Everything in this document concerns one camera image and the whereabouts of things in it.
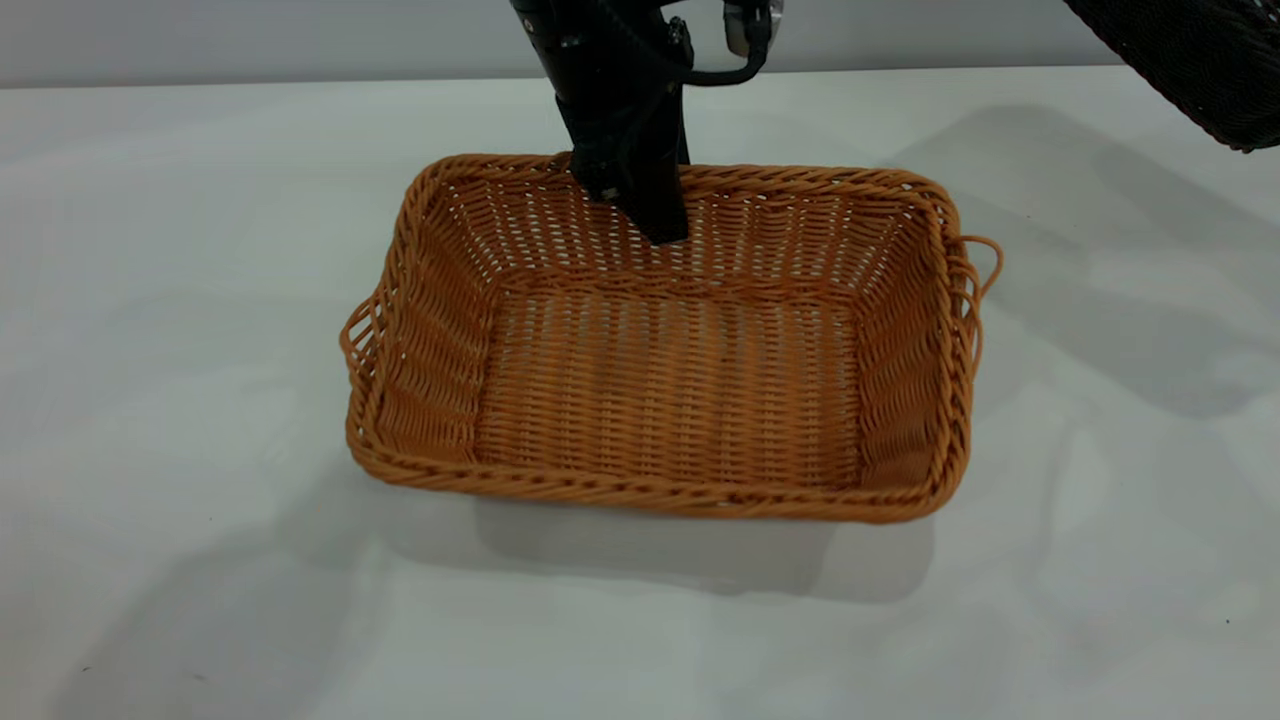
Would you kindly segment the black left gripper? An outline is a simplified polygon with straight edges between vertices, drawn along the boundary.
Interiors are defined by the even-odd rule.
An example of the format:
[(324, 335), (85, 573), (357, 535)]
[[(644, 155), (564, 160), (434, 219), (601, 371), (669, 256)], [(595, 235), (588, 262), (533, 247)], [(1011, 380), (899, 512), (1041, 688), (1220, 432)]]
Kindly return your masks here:
[(689, 238), (680, 165), (690, 161), (684, 88), (645, 68), (591, 15), (614, 12), (649, 49), (692, 65), (687, 26), (664, 1), (512, 1), (572, 142), (570, 172), (594, 202), (617, 204), (652, 245)]

